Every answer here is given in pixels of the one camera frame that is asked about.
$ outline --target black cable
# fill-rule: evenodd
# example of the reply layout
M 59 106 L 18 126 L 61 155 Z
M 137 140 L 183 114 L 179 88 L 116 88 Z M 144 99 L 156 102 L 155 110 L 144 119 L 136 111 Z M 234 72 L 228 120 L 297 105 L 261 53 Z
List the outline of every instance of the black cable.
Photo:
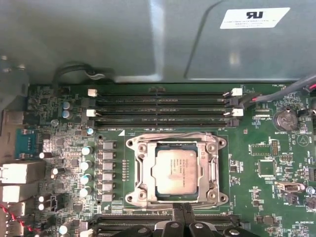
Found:
M 299 79 L 298 81 L 292 83 L 291 85 L 287 86 L 285 89 L 280 90 L 276 93 L 270 95 L 260 95 L 252 99 L 253 102 L 265 102 L 265 101 L 272 101 L 278 98 L 281 98 L 289 93 L 293 93 L 297 90 L 302 89 L 305 86 L 315 84 L 316 83 L 316 74 L 307 76 L 305 78 Z

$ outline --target white label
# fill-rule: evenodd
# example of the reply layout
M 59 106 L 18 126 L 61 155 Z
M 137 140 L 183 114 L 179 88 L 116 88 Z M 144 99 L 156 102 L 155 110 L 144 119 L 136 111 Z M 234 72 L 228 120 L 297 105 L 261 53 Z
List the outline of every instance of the white label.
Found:
M 289 7 L 227 10 L 221 29 L 273 28 Z

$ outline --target integrated circuit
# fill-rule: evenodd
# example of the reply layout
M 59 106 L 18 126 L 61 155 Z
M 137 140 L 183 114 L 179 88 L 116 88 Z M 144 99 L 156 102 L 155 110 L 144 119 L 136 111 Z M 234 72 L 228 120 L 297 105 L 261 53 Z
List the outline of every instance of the integrated circuit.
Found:
M 167 195 L 195 194 L 198 185 L 197 172 L 195 151 L 160 150 L 153 168 L 157 192 Z
M 274 160 L 262 159 L 258 162 L 259 177 L 274 177 L 276 174 L 276 164 Z

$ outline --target electrolytic capacitor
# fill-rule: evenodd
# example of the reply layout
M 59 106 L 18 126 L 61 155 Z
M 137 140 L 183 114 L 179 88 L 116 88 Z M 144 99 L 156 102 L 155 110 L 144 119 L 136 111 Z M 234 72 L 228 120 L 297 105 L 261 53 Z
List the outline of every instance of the electrolytic capacitor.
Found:
M 72 112 L 69 112 L 68 110 L 64 110 L 62 113 L 61 113 L 61 116 L 64 118 L 64 119 L 71 119 L 73 117 L 73 113 Z
M 47 200 L 50 200 L 51 194 L 45 194 L 42 196 L 39 196 L 39 202 L 45 202 Z
M 80 197 L 84 198 L 90 195 L 91 192 L 92 192 L 92 189 L 89 186 L 85 186 L 83 189 L 80 190 L 79 195 Z
M 91 128 L 91 127 L 87 129 L 87 134 L 90 135 L 90 136 L 93 135 L 94 132 L 95 132 L 94 129 Z
M 87 160 L 87 161 L 80 163 L 80 169 L 82 171 L 86 171 L 87 169 L 90 169 L 92 167 L 92 165 L 93 165 L 92 162 Z
M 65 222 L 64 224 L 62 224 L 62 225 L 59 227 L 58 232 L 59 232 L 61 235 L 65 235 L 65 234 L 67 234 L 67 232 L 70 230 L 70 228 L 71 228 L 71 223 L 70 223 L 70 222 Z
M 41 152 L 39 154 L 40 159 L 48 159 L 48 158 L 53 158 L 53 154 L 51 152 Z
M 92 152 L 93 152 L 93 149 L 92 149 L 92 147 L 90 147 L 90 146 L 86 146 L 86 147 L 83 147 L 83 148 L 81 149 L 81 153 L 82 153 L 84 156 L 89 155 L 89 154 L 91 154 Z
M 86 185 L 92 180 L 92 175 L 91 174 L 85 174 L 80 178 L 80 183 L 83 185 Z
M 63 168 L 63 167 L 57 167 L 57 168 L 53 168 L 51 173 L 54 174 L 54 175 L 57 175 L 57 174 L 63 174 L 66 172 L 66 169 Z
M 43 211 L 44 209 L 46 208 L 50 208 L 50 200 L 49 201 L 46 201 L 46 202 L 42 202 L 40 205 L 39 205 L 39 210 L 40 211 Z
M 63 109 L 64 109 L 64 110 L 71 110 L 72 108 L 73 108 L 72 104 L 69 103 L 68 101 L 65 101 L 65 102 L 63 103 Z

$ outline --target green circuit board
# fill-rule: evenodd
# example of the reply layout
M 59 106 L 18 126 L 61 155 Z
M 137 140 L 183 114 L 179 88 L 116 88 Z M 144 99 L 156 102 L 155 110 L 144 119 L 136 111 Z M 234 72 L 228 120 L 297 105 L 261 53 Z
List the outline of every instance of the green circuit board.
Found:
M 187 133 L 210 132 L 224 138 L 227 146 L 219 152 L 220 191 L 229 201 L 212 209 L 195 210 L 196 215 L 237 215 L 250 224 L 250 230 L 260 236 L 314 236 L 316 233 L 314 209 L 306 205 L 307 198 L 315 198 L 306 191 L 297 193 L 283 192 L 278 182 L 296 182 L 304 187 L 314 186 L 311 178 L 315 164 L 315 145 L 313 122 L 310 114 L 298 116 L 298 128 L 293 131 L 280 131 L 274 125 L 274 116 L 285 108 L 300 111 L 310 108 L 309 95 L 295 92 L 286 97 L 265 103 L 257 103 L 246 109 L 236 127 L 123 127 L 95 128 L 93 135 L 87 134 L 89 106 L 87 91 L 95 88 L 99 93 L 208 93 L 225 92 L 232 88 L 242 88 L 243 93 L 260 91 L 263 94 L 281 90 L 284 84 L 137 84 L 137 85 L 71 85 L 66 93 L 54 96 L 49 86 L 31 85 L 29 88 L 28 111 L 32 117 L 27 124 L 41 134 L 43 151 L 58 154 L 48 160 L 47 168 L 65 167 L 67 172 L 54 179 L 49 176 L 40 184 L 41 193 L 67 194 L 66 208 L 56 213 L 58 225 L 65 221 L 89 220 L 95 214 L 146 214 L 165 215 L 169 211 L 130 211 L 125 195 L 134 189 L 134 151 L 126 146 L 130 138 L 147 133 Z M 62 117 L 63 102 L 72 105 L 72 118 Z M 57 126 L 51 121 L 58 120 Z M 113 201 L 98 198 L 98 158 L 95 153 L 83 156 L 81 149 L 91 146 L 94 150 L 102 141 L 114 141 L 116 154 L 114 168 Z M 79 168 L 82 161 L 90 160 L 95 165 L 83 172 Z M 85 198 L 79 196 L 82 188 L 79 180 L 89 173 L 94 180 L 87 185 L 92 194 Z M 39 213 L 39 218 L 50 215 L 49 211 Z M 74 227 L 72 234 L 77 235 L 79 228 Z

